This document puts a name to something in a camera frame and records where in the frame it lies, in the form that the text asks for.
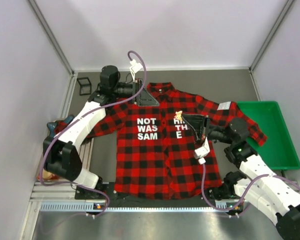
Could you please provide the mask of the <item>red black plaid shirt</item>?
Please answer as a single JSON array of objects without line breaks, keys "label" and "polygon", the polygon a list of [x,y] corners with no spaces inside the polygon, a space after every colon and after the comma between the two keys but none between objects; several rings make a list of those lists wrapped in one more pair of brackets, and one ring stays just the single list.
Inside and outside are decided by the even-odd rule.
[{"label": "red black plaid shirt", "polygon": [[194,157],[192,131],[175,119],[176,112],[208,116],[214,125],[227,126],[234,118],[246,121],[249,135],[262,146],[267,136],[235,102],[216,103],[200,95],[180,91],[170,82],[149,83],[149,93],[159,106],[120,103],[107,111],[90,138],[116,133],[118,193],[152,200],[177,200],[201,193],[202,187],[222,183],[214,150],[201,166]]}]

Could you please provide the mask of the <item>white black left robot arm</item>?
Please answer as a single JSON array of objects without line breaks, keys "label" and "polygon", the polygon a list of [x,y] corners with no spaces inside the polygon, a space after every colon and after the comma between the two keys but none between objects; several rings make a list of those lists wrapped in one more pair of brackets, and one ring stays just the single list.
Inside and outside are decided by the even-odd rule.
[{"label": "white black left robot arm", "polygon": [[101,191],[103,180],[87,170],[79,150],[94,126],[106,116],[106,109],[123,106],[123,100],[138,107],[157,107],[159,102],[148,92],[143,80],[131,83],[120,81],[120,72],[114,65],[104,66],[99,75],[97,89],[90,95],[80,113],[56,135],[49,135],[43,142],[43,169],[70,183],[89,191]]}]

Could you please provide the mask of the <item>small gold brooch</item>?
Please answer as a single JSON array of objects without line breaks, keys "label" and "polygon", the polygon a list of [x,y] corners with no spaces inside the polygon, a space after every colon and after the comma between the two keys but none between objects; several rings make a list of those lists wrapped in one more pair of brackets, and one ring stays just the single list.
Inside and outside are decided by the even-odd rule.
[{"label": "small gold brooch", "polygon": [[183,121],[182,114],[183,114],[182,110],[176,111],[174,119],[177,120],[177,121],[181,121],[182,122]]}]

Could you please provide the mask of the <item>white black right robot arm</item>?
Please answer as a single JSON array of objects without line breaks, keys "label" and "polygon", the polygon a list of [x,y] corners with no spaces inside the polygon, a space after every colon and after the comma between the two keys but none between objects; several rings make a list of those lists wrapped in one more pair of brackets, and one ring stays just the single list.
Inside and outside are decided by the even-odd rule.
[{"label": "white black right robot arm", "polygon": [[234,209],[243,201],[262,212],[276,227],[284,240],[300,240],[300,186],[275,174],[263,161],[258,152],[247,142],[250,133],[247,122],[241,118],[232,119],[226,126],[211,123],[208,116],[176,112],[176,120],[183,121],[199,145],[194,157],[207,171],[206,158],[210,153],[209,141],[228,144],[224,149],[227,159],[238,171],[229,172],[220,187],[202,190],[206,203],[238,198],[229,208],[214,206],[217,211],[227,212],[229,217],[238,217]]}]

